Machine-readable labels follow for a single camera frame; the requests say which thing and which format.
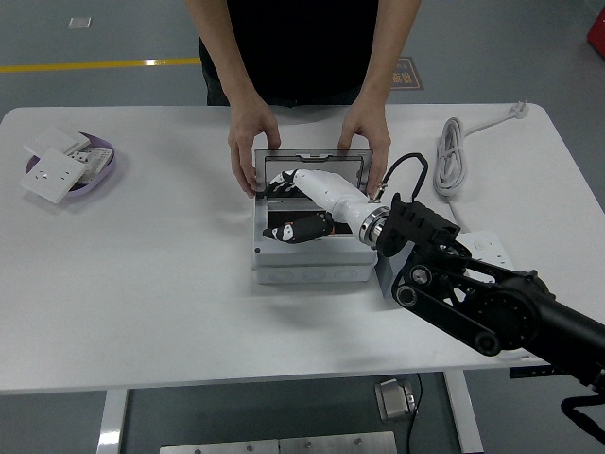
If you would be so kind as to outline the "person's left hand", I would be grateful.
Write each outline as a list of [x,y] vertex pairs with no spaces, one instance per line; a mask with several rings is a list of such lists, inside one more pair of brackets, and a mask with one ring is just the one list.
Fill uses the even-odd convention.
[[378,185],[387,171],[391,139],[386,121],[385,107],[377,109],[354,105],[346,114],[341,135],[337,142],[339,150],[349,150],[355,135],[364,137],[372,151],[372,162],[369,170],[367,193],[376,192]]

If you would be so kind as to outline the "person's right hand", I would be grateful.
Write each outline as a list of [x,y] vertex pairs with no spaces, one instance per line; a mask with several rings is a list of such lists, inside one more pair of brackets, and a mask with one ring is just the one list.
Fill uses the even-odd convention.
[[253,198],[257,190],[252,146],[259,134],[266,136],[269,149],[280,147],[278,123],[269,105],[262,98],[234,103],[228,137],[231,166],[239,186],[249,198]]

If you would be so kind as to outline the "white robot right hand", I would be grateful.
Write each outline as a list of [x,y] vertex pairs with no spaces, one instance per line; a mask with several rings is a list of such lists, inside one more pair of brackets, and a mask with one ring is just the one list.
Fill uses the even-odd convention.
[[274,177],[268,188],[287,185],[301,190],[323,212],[267,228],[263,236],[288,244],[303,243],[330,235],[334,224],[340,222],[348,225],[362,243],[376,246],[378,234],[374,227],[388,215],[386,206],[371,202],[340,175],[323,170],[286,170]]

